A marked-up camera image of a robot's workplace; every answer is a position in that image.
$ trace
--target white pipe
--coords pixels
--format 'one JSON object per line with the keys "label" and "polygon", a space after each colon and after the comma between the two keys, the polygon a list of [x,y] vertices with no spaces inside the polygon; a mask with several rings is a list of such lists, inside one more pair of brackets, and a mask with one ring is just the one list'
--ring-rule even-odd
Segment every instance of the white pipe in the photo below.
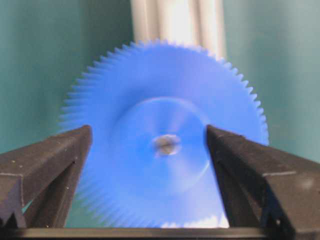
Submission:
{"label": "white pipe", "polygon": [[222,0],[131,0],[135,41],[202,46],[226,58]]}

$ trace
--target blue gear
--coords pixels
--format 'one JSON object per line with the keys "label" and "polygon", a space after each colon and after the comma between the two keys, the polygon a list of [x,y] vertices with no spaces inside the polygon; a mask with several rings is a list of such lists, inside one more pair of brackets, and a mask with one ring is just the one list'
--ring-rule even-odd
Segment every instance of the blue gear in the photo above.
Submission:
{"label": "blue gear", "polygon": [[[219,222],[225,213],[205,129],[211,124],[267,145],[252,87],[200,47],[132,43],[108,55],[77,79],[61,115],[62,131],[92,127],[77,197],[101,222],[112,219],[106,227]],[[163,136],[175,137],[174,152],[160,152]]]}

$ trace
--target gear center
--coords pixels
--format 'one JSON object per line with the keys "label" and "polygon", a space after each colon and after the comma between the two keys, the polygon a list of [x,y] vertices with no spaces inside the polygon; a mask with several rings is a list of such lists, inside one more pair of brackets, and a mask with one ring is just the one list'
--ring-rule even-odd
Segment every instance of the gear center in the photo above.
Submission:
{"label": "gear center", "polygon": [[180,138],[173,134],[158,136],[154,140],[156,154],[174,155],[181,149]]}

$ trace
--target green background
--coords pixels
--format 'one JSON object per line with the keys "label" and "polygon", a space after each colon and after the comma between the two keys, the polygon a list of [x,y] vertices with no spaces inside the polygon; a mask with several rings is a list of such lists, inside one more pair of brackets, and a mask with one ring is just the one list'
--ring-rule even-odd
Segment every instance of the green background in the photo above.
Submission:
{"label": "green background", "polygon": [[[320,162],[320,1],[225,0],[228,60],[258,94],[270,145]],[[86,66],[133,40],[128,0],[0,0],[0,153],[55,134]],[[75,200],[69,227],[99,227]]]}

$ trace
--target clamp jaw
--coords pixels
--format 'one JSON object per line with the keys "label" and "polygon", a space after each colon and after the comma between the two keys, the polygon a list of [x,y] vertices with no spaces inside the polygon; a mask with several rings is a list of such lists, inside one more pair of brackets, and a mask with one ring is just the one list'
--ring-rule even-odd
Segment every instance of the clamp jaw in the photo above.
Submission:
{"label": "clamp jaw", "polygon": [[83,126],[0,155],[0,236],[320,239],[320,164],[213,126],[206,142],[230,228],[62,228],[91,142]]}

